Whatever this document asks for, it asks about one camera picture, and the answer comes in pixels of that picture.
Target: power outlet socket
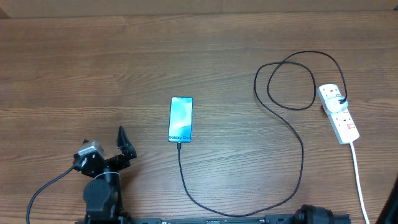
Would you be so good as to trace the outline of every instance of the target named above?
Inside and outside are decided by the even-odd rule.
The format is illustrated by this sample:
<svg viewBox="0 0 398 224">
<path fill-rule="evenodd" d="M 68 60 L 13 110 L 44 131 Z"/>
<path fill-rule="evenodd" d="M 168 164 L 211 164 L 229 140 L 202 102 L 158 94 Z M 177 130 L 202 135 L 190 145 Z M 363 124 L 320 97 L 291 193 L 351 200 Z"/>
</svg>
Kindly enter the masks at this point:
<svg viewBox="0 0 398 224">
<path fill-rule="evenodd" d="M 340 90 L 334 84 L 322 85 L 318 88 L 317 92 L 325 111 L 327 109 L 325 100 L 331 97 L 341 96 Z M 340 144 L 349 144 L 359 138 L 358 129 L 355 126 L 348 108 L 328 114 L 328 118 Z"/>
</svg>

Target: black cable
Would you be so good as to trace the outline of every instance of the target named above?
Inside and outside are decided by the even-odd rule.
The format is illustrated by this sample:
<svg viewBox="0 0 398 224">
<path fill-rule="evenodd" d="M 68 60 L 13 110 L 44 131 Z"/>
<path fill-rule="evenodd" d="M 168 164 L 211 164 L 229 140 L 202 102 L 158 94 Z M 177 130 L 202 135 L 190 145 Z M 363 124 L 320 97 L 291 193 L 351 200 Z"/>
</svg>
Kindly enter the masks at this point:
<svg viewBox="0 0 398 224">
<path fill-rule="evenodd" d="M 46 187 L 52 185 L 53 183 L 55 183 L 56 181 L 58 181 L 59 179 L 61 179 L 62 177 L 65 177 L 67 174 L 69 174 L 75 165 L 73 165 L 70 169 L 68 169 L 66 172 L 64 172 L 63 174 L 59 175 L 57 178 L 51 180 L 50 182 L 46 183 L 43 187 L 41 187 L 38 191 L 36 191 L 36 193 L 33 195 L 32 199 L 29 202 L 29 205 L 27 206 L 27 211 L 26 211 L 26 224 L 30 224 L 29 221 L 29 215 L 30 215 L 30 210 L 32 208 L 33 205 L 33 201 L 35 200 L 35 198 L 38 196 L 39 193 L 41 193 L 41 191 L 43 191 Z"/>
<path fill-rule="evenodd" d="M 263 211 L 266 211 L 266 210 L 275 208 L 275 207 L 277 207 L 277 206 L 279 206 L 279 205 L 282 205 L 283 203 L 287 202 L 288 200 L 290 200 L 290 199 L 296 194 L 297 190 L 299 189 L 300 182 L 301 182 L 301 178 L 302 178 L 302 174 L 303 174 L 303 165 L 304 165 L 304 144 L 303 144 L 303 141 L 302 141 L 301 137 L 299 136 L 299 134 L 296 132 L 296 130 L 289 124 L 289 122 L 287 122 L 287 121 L 286 121 L 283 117 L 281 117 L 279 114 L 273 112 L 270 108 L 268 108 L 268 107 L 260 100 L 259 95 L 257 94 L 256 83 L 257 83 L 258 74 L 259 74 L 259 72 L 261 71 L 262 68 L 264 68 L 264 67 L 266 67 L 266 66 L 269 66 L 269 65 L 276 65 L 276 64 L 278 64 L 278 66 L 277 66 L 277 67 L 275 68 L 275 70 L 272 72 L 272 74 L 271 74 L 271 76 L 269 77 L 269 80 L 268 80 L 267 93 L 268 93 L 269 98 L 270 98 L 270 99 L 272 100 L 272 102 L 274 102 L 276 105 L 278 105 L 278 106 L 280 106 L 280 107 L 282 107 L 282 108 L 288 109 L 288 110 L 300 111 L 300 110 L 305 110 L 305 109 L 310 108 L 310 107 L 313 105 L 313 103 L 315 102 L 315 97 L 316 97 L 316 95 L 317 95 L 317 84 L 315 83 L 315 77 L 313 76 L 313 73 L 311 72 L 311 70 L 310 70 L 307 66 L 302 65 L 302 64 L 297 63 L 297 62 L 290 62 L 290 61 L 287 61 L 287 59 L 290 58 L 291 56 L 297 55 L 297 54 L 302 54 L 302 53 L 317 53 L 317 54 L 323 54 L 323 55 L 326 55 L 327 57 L 329 57 L 330 59 L 332 59 L 332 61 L 334 61 L 334 63 L 335 63 L 335 64 L 337 65 L 337 67 L 338 67 L 338 70 L 340 71 L 341 78 L 343 79 L 344 89 L 345 89 L 345 92 L 346 92 L 345 98 L 344 98 L 343 100 L 341 100 L 340 103 L 342 104 L 342 103 L 344 103 L 344 102 L 347 100 L 347 87 L 346 87 L 346 82 L 345 82 L 345 80 L 344 80 L 343 72 L 341 71 L 341 68 L 340 68 L 340 66 L 338 65 L 338 63 L 336 62 L 336 60 L 335 60 L 333 57 L 331 57 L 330 55 L 326 54 L 326 53 L 318 52 L 318 51 L 301 51 L 301 52 L 296 52 L 296 53 L 294 53 L 294 54 L 289 55 L 287 58 L 285 58 L 285 59 L 284 59 L 283 61 L 281 61 L 281 62 L 272 62 L 272 63 L 268 63 L 268 64 L 265 64 L 265 65 L 261 66 L 261 67 L 257 70 L 256 76 L 254 77 L 254 94 L 256 95 L 257 100 L 260 102 L 260 104 L 261 104 L 263 107 L 265 107 L 267 110 L 269 110 L 271 113 L 273 113 L 273 114 L 274 114 L 275 116 L 277 116 L 279 119 L 281 119 L 281 120 L 292 130 L 292 132 L 296 135 L 297 139 L 300 141 L 301 150 L 302 150 L 301 166 L 300 166 L 300 175 L 298 176 L 297 185 L 296 185 L 296 188 L 294 189 L 293 193 L 292 193 L 289 197 L 287 197 L 285 200 L 283 200 L 283 201 L 281 201 L 281 202 L 279 202 L 279 203 L 277 203 L 277 204 L 275 204 L 275 205 L 271 205 L 271 206 L 269 206 L 269 207 L 262 208 L 262 209 L 260 209 L 260 210 L 257 210 L 257 211 L 251 212 L 251 213 L 247 213 L 247 214 L 243 214 L 243 215 L 231 215 L 231 214 L 226 214 L 226 213 L 223 213 L 223 212 L 218 212 L 218 211 L 216 211 L 216 210 L 213 210 L 213 209 L 211 209 L 211 208 L 208 208 L 208 207 L 206 207 L 206 206 L 204 206 L 204 205 L 198 203 L 195 199 L 193 199 L 192 196 L 189 194 L 189 192 L 188 192 L 188 190 L 187 190 L 187 186 L 185 185 L 185 180 L 184 180 L 184 176 L 183 176 L 183 173 L 182 173 L 182 166 L 181 166 L 181 159 L 180 159 L 181 143 L 179 142 L 178 145 L 177 145 L 177 149 L 178 149 L 178 164 L 179 164 L 179 166 L 180 166 L 181 180 L 182 180 L 182 184 L 183 184 L 183 186 L 184 186 L 185 193 L 187 193 L 189 199 L 190 199 L 193 203 L 195 203 L 196 205 L 198 205 L 198 206 L 201 207 L 201 208 L 204 208 L 205 210 L 208 210 L 208 211 L 217 213 L 217 214 L 219 214 L 219 215 L 224 215 L 224 216 L 227 216 L 227 217 L 239 218 L 239 217 L 247 217 L 247 216 L 250 216 L 250 215 L 257 214 L 257 213 L 259 213 L 259 212 L 263 212 Z M 312 77 L 312 82 L 313 82 L 313 98 L 312 98 L 312 102 L 311 102 L 308 106 L 303 107 L 303 108 L 290 108 L 290 107 L 288 107 L 288 106 L 284 106 L 284 105 L 282 105 L 282 104 L 276 102 L 276 101 L 273 99 L 273 97 L 271 97 L 271 94 L 270 94 L 270 92 L 269 92 L 269 84 L 270 84 L 270 82 L 271 82 L 271 78 L 274 76 L 276 70 L 278 70 L 278 68 L 280 68 L 280 66 L 282 66 L 282 65 L 285 64 L 285 63 L 289 63 L 289 64 L 293 64 L 293 65 L 300 65 L 301 67 L 307 69 L 307 71 L 310 73 L 310 75 L 311 75 L 311 77 Z"/>
</svg>

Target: white power strip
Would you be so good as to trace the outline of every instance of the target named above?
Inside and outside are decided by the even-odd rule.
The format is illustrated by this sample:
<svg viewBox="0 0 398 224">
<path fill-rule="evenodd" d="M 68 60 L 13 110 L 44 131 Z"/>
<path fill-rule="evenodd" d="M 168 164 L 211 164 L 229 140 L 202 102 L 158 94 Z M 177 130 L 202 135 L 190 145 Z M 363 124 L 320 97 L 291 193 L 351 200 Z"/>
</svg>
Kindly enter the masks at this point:
<svg viewBox="0 0 398 224">
<path fill-rule="evenodd" d="M 359 138 L 358 130 L 354 124 L 353 118 L 348 111 L 347 101 L 340 105 L 339 100 L 344 99 L 340 90 L 334 84 L 322 85 L 318 89 L 318 96 L 321 99 L 323 109 L 328 115 L 329 121 L 335 131 L 337 140 L 340 144 L 350 144 L 351 152 L 354 160 L 354 171 L 356 179 L 356 187 L 358 189 L 359 202 L 365 223 L 369 224 L 368 215 L 366 214 L 365 204 L 363 202 L 361 183 L 359 182 L 358 165 L 356 163 L 356 154 L 353 142 Z"/>
<path fill-rule="evenodd" d="M 341 93 L 336 85 L 326 84 L 319 87 L 318 96 L 321 99 L 323 109 L 328 113 L 326 100 L 341 96 Z M 328 114 L 328 117 L 340 144 L 349 144 L 359 138 L 358 130 L 347 108 Z"/>
</svg>

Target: wooden table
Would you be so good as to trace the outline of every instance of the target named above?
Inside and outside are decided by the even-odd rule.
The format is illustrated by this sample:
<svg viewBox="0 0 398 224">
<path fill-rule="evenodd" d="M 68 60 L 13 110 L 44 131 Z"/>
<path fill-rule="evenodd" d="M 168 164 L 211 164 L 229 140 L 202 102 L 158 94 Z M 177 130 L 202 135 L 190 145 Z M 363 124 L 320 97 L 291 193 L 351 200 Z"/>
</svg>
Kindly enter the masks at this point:
<svg viewBox="0 0 398 224">
<path fill-rule="evenodd" d="M 319 12 L 0 20 L 0 223 L 24 223 L 34 192 L 67 170 L 84 139 L 106 157 L 118 152 L 119 125 L 138 158 L 121 172 L 133 217 L 217 217 L 183 191 L 176 145 L 167 142 L 170 98 L 195 99 L 193 141 L 182 165 L 192 196 L 226 213 L 247 213 L 288 197 L 300 170 L 300 144 L 260 106 L 256 70 L 299 50 L 337 59 L 349 110 L 364 201 L 376 221 L 398 173 L 398 13 Z M 336 83 L 331 60 L 310 67 L 317 85 Z M 258 81 L 261 98 L 297 129 L 305 146 L 303 178 L 287 203 L 257 214 L 292 213 L 302 204 L 349 213 L 363 223 L 348 145 L 339 145 L 320 100 L 287 111 L 267 97 L 272 68 Z M 303 106 L 312 80 L 284 65 L 274 98 Z M 74 223 L 85 214 L 89 177 L 73 171 L 36 199 L 31 223 Z"/>
</svg>

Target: phone screen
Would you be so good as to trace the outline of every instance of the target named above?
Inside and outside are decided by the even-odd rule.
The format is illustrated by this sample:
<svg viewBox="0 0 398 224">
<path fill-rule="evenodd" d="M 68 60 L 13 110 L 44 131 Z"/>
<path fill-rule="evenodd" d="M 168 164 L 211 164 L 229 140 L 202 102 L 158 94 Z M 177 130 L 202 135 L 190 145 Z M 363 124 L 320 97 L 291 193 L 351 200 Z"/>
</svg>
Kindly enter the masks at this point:
<svg viewBox="0 0 398 224">
<path fill-rule="evenodd" d="M 190 142 L 192 135 L 193 98 L 175 96 L 170 106 L 169 141 Z"/>
</svg>

